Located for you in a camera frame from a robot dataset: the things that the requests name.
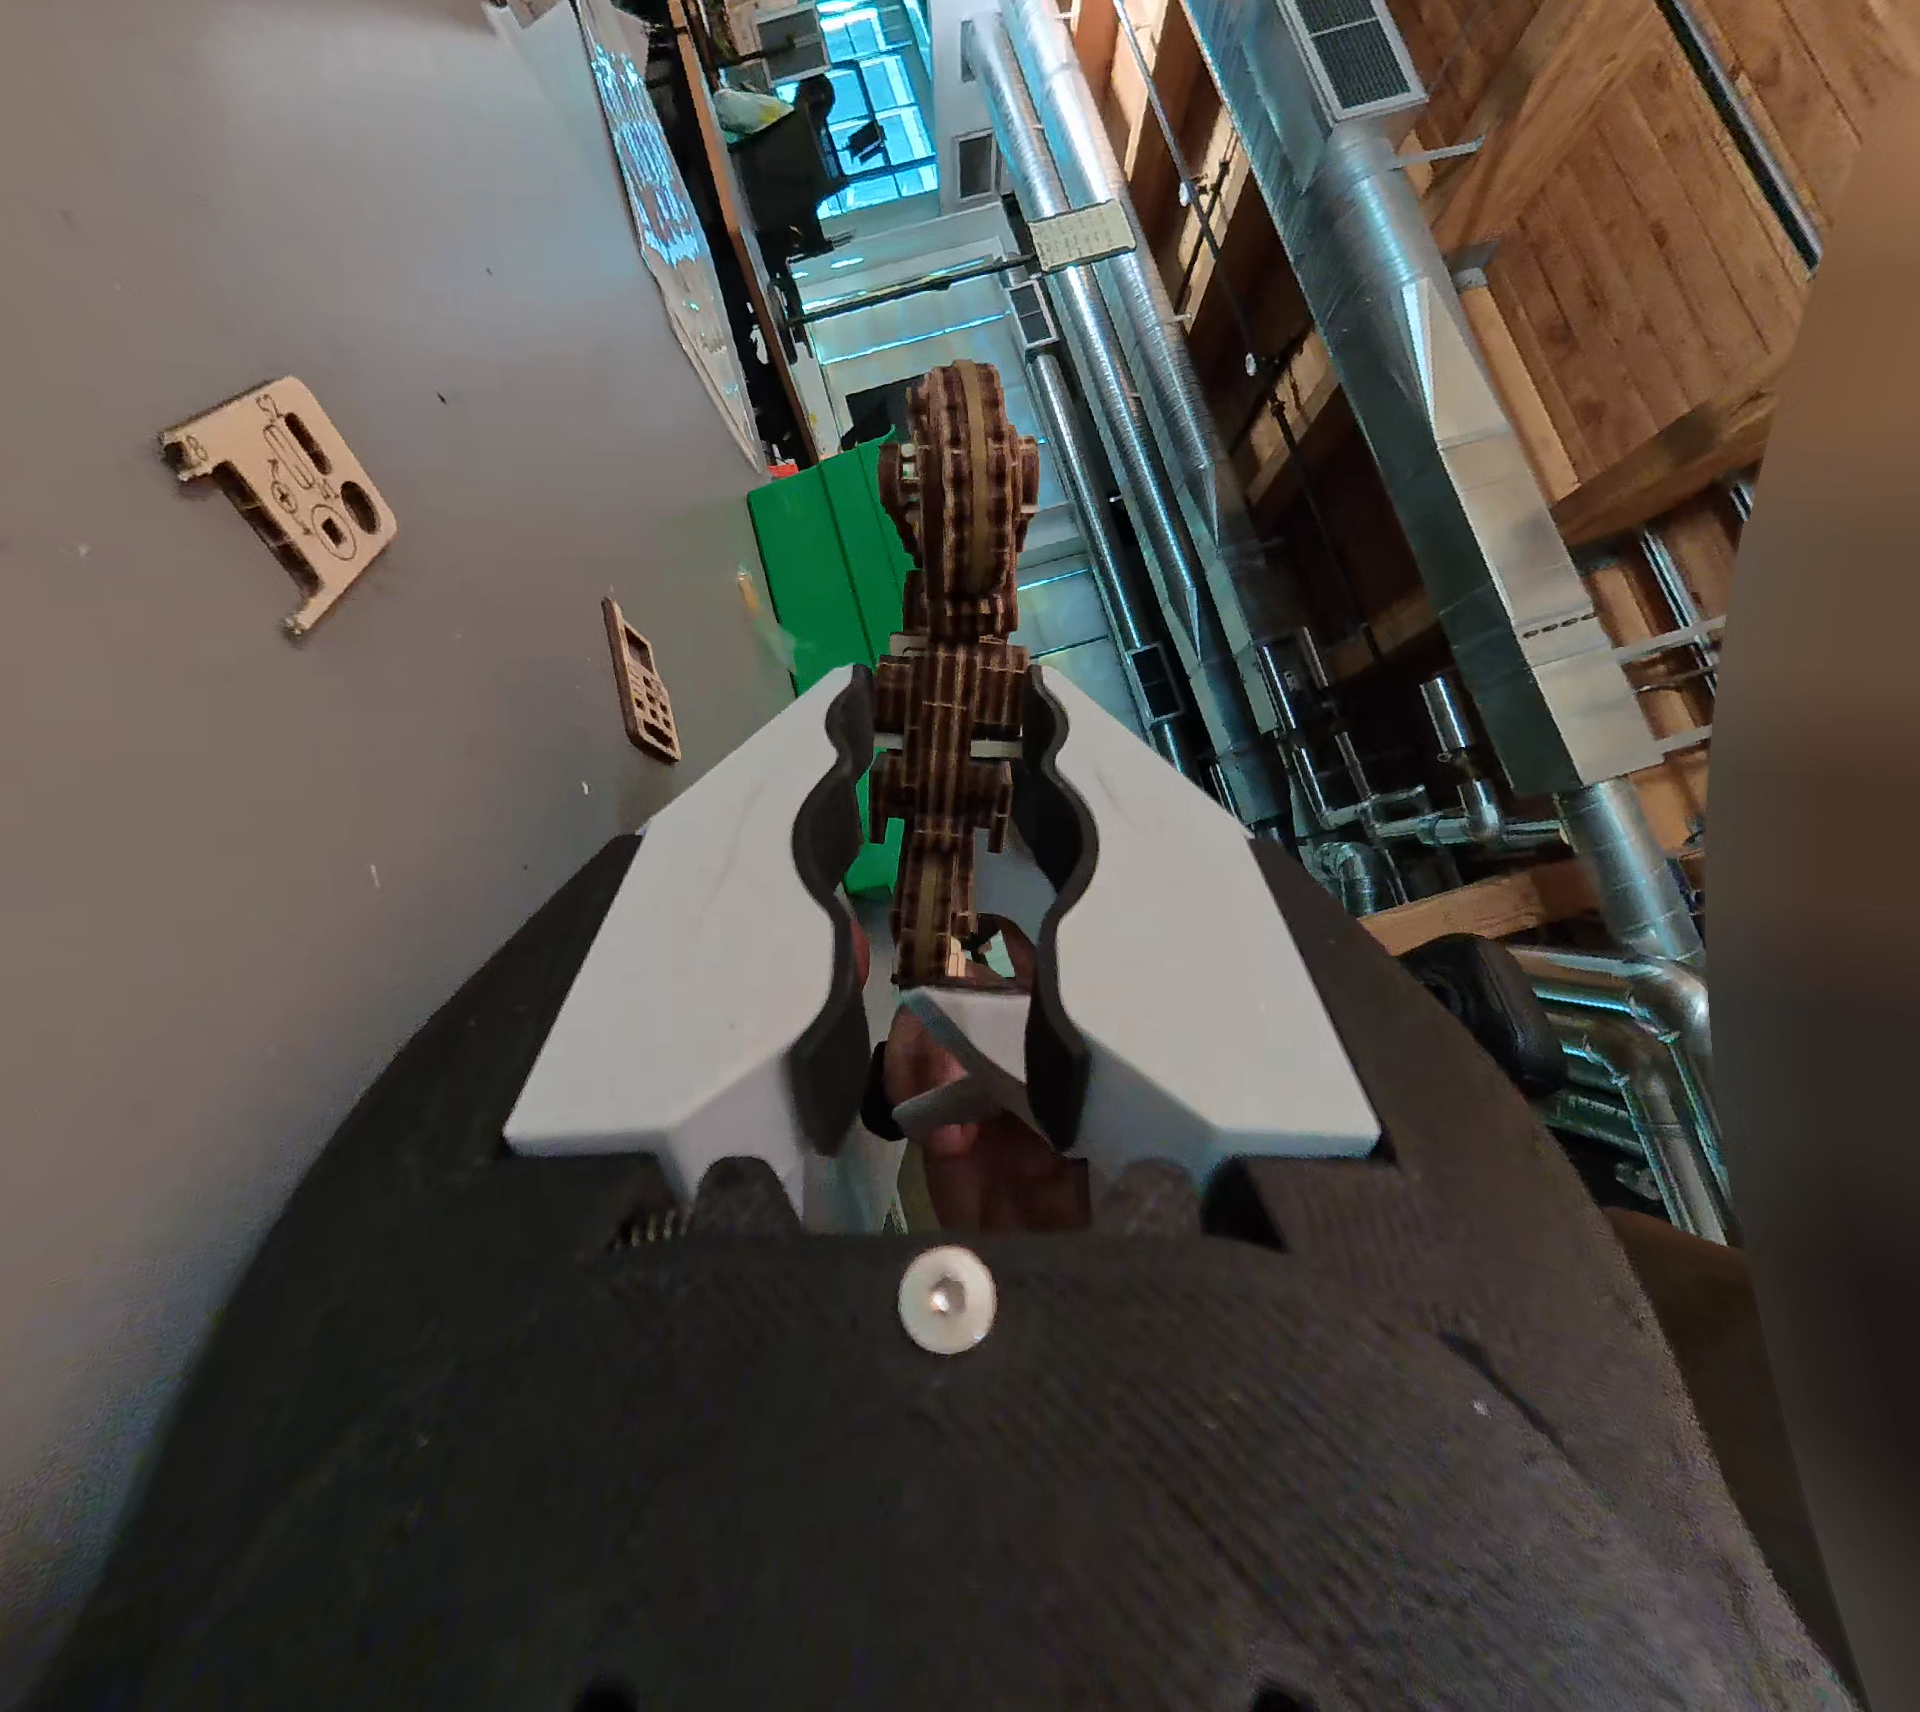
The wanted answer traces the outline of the hanging paper sign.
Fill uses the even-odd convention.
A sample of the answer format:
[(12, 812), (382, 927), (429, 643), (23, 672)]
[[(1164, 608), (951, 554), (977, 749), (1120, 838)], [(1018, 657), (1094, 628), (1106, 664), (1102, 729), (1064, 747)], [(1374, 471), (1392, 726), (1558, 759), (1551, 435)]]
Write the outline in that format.
[(1131, 256), (1139, 234), (1128, 208), (1108, 198), (1027, 220), (1031, 256), (1045, 276)]

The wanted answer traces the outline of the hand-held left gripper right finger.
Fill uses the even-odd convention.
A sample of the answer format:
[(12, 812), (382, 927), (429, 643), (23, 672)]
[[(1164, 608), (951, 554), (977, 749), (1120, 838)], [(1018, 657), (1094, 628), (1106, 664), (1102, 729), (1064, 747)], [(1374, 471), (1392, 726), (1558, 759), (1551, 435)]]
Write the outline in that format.
[(1055, 896), (1027, 1011), (1027, 1108), (1116, 1176), (1206, 1191), (1240, 1161), (1381, 1144), (1255, 838), (1055, 668), (1027, 687), (1033, 850)]

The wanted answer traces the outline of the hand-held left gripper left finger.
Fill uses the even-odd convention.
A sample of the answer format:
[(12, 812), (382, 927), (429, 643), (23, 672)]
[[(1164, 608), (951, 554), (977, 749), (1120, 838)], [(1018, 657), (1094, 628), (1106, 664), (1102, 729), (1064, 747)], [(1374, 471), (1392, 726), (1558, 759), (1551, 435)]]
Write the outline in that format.
[(682, 1207), (752, 1159), (805, 1212), (868, 1085), (845, 884), (873, 760), (873, 670), (839, 668), (652, 816), (506, 1119), (517, 1156), (642, 1155)]

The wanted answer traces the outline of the wooden keypad-shaped puzzle piece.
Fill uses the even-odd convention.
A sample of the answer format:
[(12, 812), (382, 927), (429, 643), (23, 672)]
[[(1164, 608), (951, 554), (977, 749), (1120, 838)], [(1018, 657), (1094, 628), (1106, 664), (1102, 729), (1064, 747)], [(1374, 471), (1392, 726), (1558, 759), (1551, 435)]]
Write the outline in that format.
[(682, 760), (672, 700), (655, 646), (627, 620), (612, 596), (601, 601), (622, 733), (644, 757), (675, 766)]

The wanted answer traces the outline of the person's right hand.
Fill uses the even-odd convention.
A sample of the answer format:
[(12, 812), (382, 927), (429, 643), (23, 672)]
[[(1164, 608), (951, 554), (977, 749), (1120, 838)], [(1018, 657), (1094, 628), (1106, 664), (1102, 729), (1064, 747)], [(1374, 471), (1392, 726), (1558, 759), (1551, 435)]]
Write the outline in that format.
[[(918, 1019), (903, 1013), (894, 1020), (883, 1063), (883, 1092), (893, 1110), (964, 1076), (963, 1063)], [(1089, 1169), (1015, 1115), (923, 1124), (906, 1138), (921, 1146), (925, 1194), (940, 1230), (996, 1236), (1092, 1226)]]

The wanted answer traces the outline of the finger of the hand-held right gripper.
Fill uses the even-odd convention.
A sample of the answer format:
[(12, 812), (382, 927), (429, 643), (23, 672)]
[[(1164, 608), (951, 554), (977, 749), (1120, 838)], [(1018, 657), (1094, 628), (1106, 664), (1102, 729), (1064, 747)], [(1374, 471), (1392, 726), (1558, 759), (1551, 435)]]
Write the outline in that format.
[(1027, 1078), (1031, 997), (1018, 989), (926, 984), (903, 993), (890, 1032), (913, 1025), (916, 1041), (959, 1066), (959, 1076), (890, 1106), (899, 1134), (1013, 1119), (1036, 1130)]

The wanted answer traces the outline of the wooden puzzle piece with holes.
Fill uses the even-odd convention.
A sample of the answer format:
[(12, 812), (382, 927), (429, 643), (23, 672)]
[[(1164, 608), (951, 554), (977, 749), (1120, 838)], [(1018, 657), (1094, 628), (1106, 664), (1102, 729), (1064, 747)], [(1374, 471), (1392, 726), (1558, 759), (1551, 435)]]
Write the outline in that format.
[(162, 431), (156, 452), (183, 488), (221, 493), (292, 581), (282, 623), (301, 643), (393, 547), (398, 518), (324, 413), (287, 376)]

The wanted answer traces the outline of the grey desk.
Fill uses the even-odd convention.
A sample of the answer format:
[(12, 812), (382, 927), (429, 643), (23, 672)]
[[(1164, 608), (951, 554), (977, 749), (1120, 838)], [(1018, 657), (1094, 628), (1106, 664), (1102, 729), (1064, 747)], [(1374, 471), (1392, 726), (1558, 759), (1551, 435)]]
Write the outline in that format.
[[(373, 1078), (792, 688), (571, 13), (5, 0), (2, 33), (12, 1709)], [(156, 450), (287, 376), (396, 514), (303, 640)], [(679, 764), (622, 730), (606, 596)]]

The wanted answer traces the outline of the large silver ventilation duct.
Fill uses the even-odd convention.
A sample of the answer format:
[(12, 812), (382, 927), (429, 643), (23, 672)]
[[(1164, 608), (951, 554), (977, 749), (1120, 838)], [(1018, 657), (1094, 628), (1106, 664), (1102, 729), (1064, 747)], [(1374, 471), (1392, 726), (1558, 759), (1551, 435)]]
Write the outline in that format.
[(1558, 801), (1655, 768), (1399, 159), (1412, 116), (1324, 116), (1277, 0), (1183, 3), (1508, 784)]

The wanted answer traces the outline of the round silver duct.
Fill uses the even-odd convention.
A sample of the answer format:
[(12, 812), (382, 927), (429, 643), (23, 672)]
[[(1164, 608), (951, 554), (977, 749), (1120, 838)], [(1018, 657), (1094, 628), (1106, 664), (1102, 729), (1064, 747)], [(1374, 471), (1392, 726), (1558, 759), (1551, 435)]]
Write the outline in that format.
[(1294, 784), (1264, 658), (1285, 592), (1056, 0), (996, 0), (972, 21), (971, 57), (1216, 781), (1247, 827), (1294, 847)]

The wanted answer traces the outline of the green plastic bin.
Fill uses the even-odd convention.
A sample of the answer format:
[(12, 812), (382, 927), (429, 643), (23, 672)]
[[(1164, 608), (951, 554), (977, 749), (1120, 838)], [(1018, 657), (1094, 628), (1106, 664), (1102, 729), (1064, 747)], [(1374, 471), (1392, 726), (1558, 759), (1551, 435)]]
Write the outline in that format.
[(903, 631), (911, 559), (878, 491), (890, 443), (871, 440), (746, 495), (792, 688), (878, 666)]

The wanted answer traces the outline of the person's brown clothing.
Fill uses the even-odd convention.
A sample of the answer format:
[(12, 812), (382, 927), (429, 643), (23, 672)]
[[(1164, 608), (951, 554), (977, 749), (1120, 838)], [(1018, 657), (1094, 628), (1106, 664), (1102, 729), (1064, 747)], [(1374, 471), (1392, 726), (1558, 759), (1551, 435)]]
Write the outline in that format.
[(1607, 1220), (1678, 1365), (1745, 1526), (1820, 1653), (1859, 1695), (1860, 1672), (1813, 1530), (1749, 1254), (1627, 1208), (1610, 1208)]

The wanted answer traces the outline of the wooden motorcycle model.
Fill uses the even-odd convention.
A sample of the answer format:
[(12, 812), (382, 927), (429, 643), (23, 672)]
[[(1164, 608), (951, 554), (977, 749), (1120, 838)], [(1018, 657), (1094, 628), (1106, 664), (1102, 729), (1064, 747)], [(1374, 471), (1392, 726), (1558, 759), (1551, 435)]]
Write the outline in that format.
[(881, 450), (877, 491), (911, 560), (903, 627), (875, 668), (871, 830), (900, 827), (890, 928), (900, 989), (964, 984), (981, 947), (979, 844), (1013, 823), (1031, 652), (1020, 554), (1043, 493), (1000, 375), (939, 366), (906, 401), (906, 435)]

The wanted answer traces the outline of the white vent grille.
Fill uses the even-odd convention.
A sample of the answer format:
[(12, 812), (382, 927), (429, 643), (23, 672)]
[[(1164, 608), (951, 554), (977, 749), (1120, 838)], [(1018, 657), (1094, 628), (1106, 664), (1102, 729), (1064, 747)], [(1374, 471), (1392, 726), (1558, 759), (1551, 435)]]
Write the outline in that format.
[(1387, 0), (1274, 0), (1329, 121), (1415, 116), (1428, 91)]

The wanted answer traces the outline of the wooden beam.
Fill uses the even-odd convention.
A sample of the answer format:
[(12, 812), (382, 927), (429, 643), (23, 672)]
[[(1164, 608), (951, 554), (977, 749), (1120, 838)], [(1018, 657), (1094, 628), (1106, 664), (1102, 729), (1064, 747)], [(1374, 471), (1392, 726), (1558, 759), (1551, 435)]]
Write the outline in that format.
[(1367, 913), (1359, 923), (1385, 950), (1406, 956), (1443, 937), (1506, 941), (1596, 911), (1599, 889), (1590, 870), (1580, 861), (1553, 861)]

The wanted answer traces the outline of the white printed board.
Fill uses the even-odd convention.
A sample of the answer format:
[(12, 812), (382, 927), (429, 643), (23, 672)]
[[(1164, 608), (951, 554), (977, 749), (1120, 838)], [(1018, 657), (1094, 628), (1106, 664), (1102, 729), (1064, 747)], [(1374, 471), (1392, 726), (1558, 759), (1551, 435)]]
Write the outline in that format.
[(612, 0), (571, 0), (637, 244), (669, 326), (756, 483), (766, 455), (709, 234), (646, 83), (649, 27)]

